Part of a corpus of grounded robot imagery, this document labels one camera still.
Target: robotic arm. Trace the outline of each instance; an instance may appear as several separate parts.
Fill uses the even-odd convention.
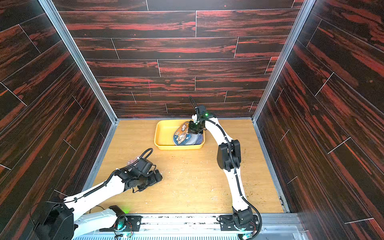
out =
[[[63,202],[48,202],[50,207],[36,210],[39,218],[34,231],[40,240],[74,239],[82,234],[100,229],[113,228],[122,231],[128,224],[125,213],[118,206],[94,214],[85,214],[106,199],[137,187],[141,192],[162,180],[156,165],[147,160],[153,149],[121,169],[114,170],[108,179],[91,189],[67,197]]]
[[[240,176],[240,143],[228,136],[215,115],[209,113],[205,106],[197,106],[192,97],[190,100],[196,114],[192,116],[193,121],[189,122],[189,132],[198,134],[205,129],[210,131],[218,144],[217,163],[227,176],[231,190],[233,214],[229,218],[220,218],[220,222],[231,225],[237,230],[245,230],[250,224],[254,225],[257,229],[255,234],[238,235],[240,239],[253,239],[261,230],[262,219],[259,211],[247,201],[244,193]],[[252,209],[257,213],[257,217],[253,216]]]

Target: plastic tray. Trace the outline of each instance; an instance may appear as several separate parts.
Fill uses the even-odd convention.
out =
[[[173,143],[173,134],[185,122],[191,119],[162,120],[156,125],[155,145],[160,150],[186,150],[200,149],[205,143],[205,134],[203,133],[203,142],[199,145],[176,146]]]

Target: stack of discs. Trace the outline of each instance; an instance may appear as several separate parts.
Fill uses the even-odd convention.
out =
[[[196,145],[203,142],[202,134],[190,134],[188,133],[189,122],[183,123],[173,135],[173,142],[175,145]]]

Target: wood-grain wall panel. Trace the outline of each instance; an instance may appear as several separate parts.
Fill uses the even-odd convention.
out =
[[[288,63],[285,63],[279,77],[285,79],[284,92],[294,101],[298,112],[308,123],[311,131],[316,134],[326,152],[331,151],[349,137]]]
[[[287,35],[239,37],[235,58],[279,56]]]
[[[233,58],[237,38],[115,38],[120,59]]]
[[[270,75],[196,77],[196,91],[264,89]]]
[[[294,102],[288,97],[286,91],[281,94],[277,106],[294,136],[299,151],[306,160],[306,164],[299,164],[295,172],[297,174],[302,173],[302,177],[308,175],[308,178],[318,179],[316,181],[319,182],[318,185],[321,187],[312,185],[313,179],[308,179],[309,182],[302,182],[302,184],[307,185],[306,188],[312,188],[313,191],[317,188],[319,192],[324,192],[321,194],[331,197],[327,205],[329,205],[329,209],[334,209],[337,212],[337,214],[333,213],[333,215],[338,215],[343,222],[369,218],[370,215],[364,205],[332,164],[326,151],[313,136],[312,130],[300,116]],[[317,199],[324,197],[316,196],[313,198],[321,202],[321,200]]]
[[[110,38],[74,38],[84,58],[119,59]]]
[[[20,237],[24,232],[30,232],[30,212],[33,214],[36,210],[36,205],[46,207],[44,201],[50,199],[53,188],[59,181],[62,173],[65,170],[68,162],[71,160],[75,150],[72,149],[65,141],[61,144],[49,159],[49,162],[41,172],[38,172],[39,177],[36,179],[32,187],[29,189],[20,207],[16,210],[15,216],[8,222],[5,230],[0,235],[4,239],[12,239]]]
[[[0,32],[0,81],[39,55],[20,25]]]
[[[246,113],[249,112],[252,102],[243,103],[201,103],[211,113]],[[195,113],[192,106],[188,103],[170,103],[167,104],[168,113]]]
[[[86,59],[95,76],[159,77],[156,60],[105,60]]]
[[[103,91],[149,91],[151,78],[95,77]]]
[[[298,9],[197,11],[197,37],[289,34]]]
[[[308,87],[316,95],[333,73],[299,41],[296,41],[287,62]]]
[[[353,222],[346,224],[346,228],[349,228],[354,233],[356,239],[364,240],[381,240],[384,239],[384,231],[377,224],[375,219],[368,219],[365,221]]]
[[[384,171],[384,114],[336,75],[331,76],[316,98]]]
[[[252,0],[147,0],[150,11],[170,10],[240,10],[264,8],[291,8],[292,0],[252,1]]]
[[[58,11],[147,11],[145,0],[53,0]]]
[[[271,74],[272,73],[272,71],[275,68],[275,65],[276,65],[278,59],[279,59],[279,57],[271,57],[271,59],[270,59],[270,61],[268,63],[268,67],[265,70],[264,74]]]
[[[225,102],[259,101],[264,89],[227,91]]]
[[[84,111],[82,111],[81,115],[79,115],[77,118],[74,118],[75,124],[65,136],[65,140],[73,148],[77,149],[80,146],[81,141],[87,134],[89,128],[97,116],[97,113],[101,108],[102,107],[99,103],[99,100],[94,97],[93,101],[90,102]]]
[[[10,124],[26,106],[0,84],[0,132]]]
[[[73,127],[72,119],[81,112],[80,105],[70,99],[40,134],[12,171],[0,184],[0,229],[3,230],[27,195],[48,161]]]
[[[300,31],[299,36],[297,37],[297,40],[299,40],[304,46],[307,46],[314,32],[316,31],[320,21],[321,21],[321,18],[314,15],[313,13],[310,13],[307,20],[304,23],[303,28]]]
[[[41,53],[61,40],[45,13],[21,23],[20,26]]]
[[[137,103],[189,103],[192,96],[197,103],[223,103],[225,91],[186,91],[186,92],[134,92]]]
[[[3,84],[29,105],[73,62],[71,54],[60,41],[5,79]]]
[[[321,21],[308,49],[358,93],[384,111],[384,53]]]
[[[384,51],[381,1],[316,1],[313,12],[348,33]]]
[[[0,31],[43,14],[37,0],[2,1],[0,5]]]
[[[195,11],[59,13],[76,38],[195,37]]]
[[[131,113],[153,113],[153,114],[166,114],[167,108],[163,103],[111,103],[113,110],[119,117],[122,114]]]
[[[329,155],[378,224],[384,227],[384,206],[381,204],[384,199],[383,172],[352,139]]]
[[[42,130],[72,98],[83,75],[76,65],[68,68],[43,95],[0,135],[0,164],[13,168]]]
[[[74,192],[75,185],[77,184],[78,177],[83,171],[83,167],[87,164],[90,156],[93,155],[92,151],[97,145],[98,137],[100,136],[100,128],[103,121],[103,111],[100,111],[94,119],[93,124],[89,128],[87,134],[84,136],[80,146],[76,149],[75,154],[70,160],[67,168],[62,174],[55,190],[64,193],[68,196],[76,194]]]
[[[269,58],[159,60],[161,76],[236,76],[264,74]]]

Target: light wood surface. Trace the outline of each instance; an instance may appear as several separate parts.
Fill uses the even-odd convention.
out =
[[[198,150],[159,150],[154,133],[159,120],[121,121],[93,185],[105,181],[116,168],[126,166],[149,147],[148,158],[163,180],[143,192],[127,190],[103,202],[130,213],[231,213],[232,197],[227,178],[217,165],[217,144],[206,131]],[[220,120],[233,139],[240,141],[241,173],[247,199],[261,213],[280,213],[277,192],[250,119]]]

